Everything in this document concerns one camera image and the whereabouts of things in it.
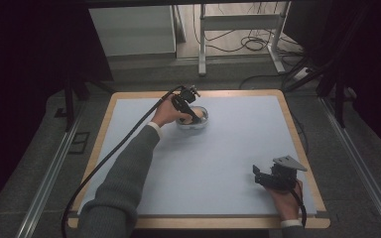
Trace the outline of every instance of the gray sleeve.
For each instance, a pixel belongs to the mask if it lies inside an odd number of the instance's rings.
[[[283,238],[304,238],[306,230],[303,226],[289,226],[282,228]]]
[[[160,138],[145,126],[117,158],[106,179],[79,215],[80,237],[129,237],[138,219],[136,208]]]

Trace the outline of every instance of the metal stand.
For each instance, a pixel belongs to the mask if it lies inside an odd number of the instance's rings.
[[[85,101],[89,98],[89,91],[85,86],[85,83],[78,77],[72,77],[67,75],[64,81],[64,102],[66,106],[66,128],[68,132],[75,121],[73,112],[73,94],[78,97],[78,100]]]
[[[205,31],[227,30],[276,30],[272,43],[268,45],[268,51],[278,73],[285,72],[283,64],[277,54],[277,45],[283,31],[289,2],[286,2],[280,14],[264,15],[233,15],[233,16],[205,16],[205,4],[200,5],[200,44],[199,44],[199,68],[200,76],[206,75],[205,54]]]

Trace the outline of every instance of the person's left hand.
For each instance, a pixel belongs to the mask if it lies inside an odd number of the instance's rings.
[[[164,126],[167,123],[174,122],[177,119],[183,118],[183,119],[191,119],[191,116],[187,113],[182,113],[173,106],[172,104],[172,97],[173,95],[170,95],[166,100],[160,104],[160,106],[157,108],[156,113],[154,114],[152,122],[156,123],[159,127]]]
[[[289,191],[274,190],[264,186],[274,199],[275,207],[277,208],[280,218],[284,220],[294,220],[299,218],[299,204]],[[297,179],[295,192],[300,199],[303,199],[303,183]]]

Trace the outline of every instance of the white shirt cuff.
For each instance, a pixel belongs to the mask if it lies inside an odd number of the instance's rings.
[[[281,228],[289,226],[303,226],[300,220],[285,220],[281,222]]]
[[[147,125],[149,125],[149,126],[153,127],[154,129],[156,129],[157,134],[159,134],[160,139],[162,139],[163,133],[162,133],[162,129],[159,127],[159,125],[157,125],[154,122],[149,122]]]

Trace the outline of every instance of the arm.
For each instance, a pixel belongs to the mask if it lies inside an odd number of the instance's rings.
[[[274,199],[275,207],[277,208],[280,219],[283,238],[302,238],[306,237],[305,227],[299,220],[299,205],[289,191],[278,191],[265,187]],[[298,180],[295,192],[302,198],[303,184]]]
[[[149,123],[131,140],[117,158],[95,199],[88,202],[79,215],[80,237],[129,237],[138,219],[136,208],[154,148],[160,141],[160,127],[178,118],[189,118],[178,112],[169,97]]]

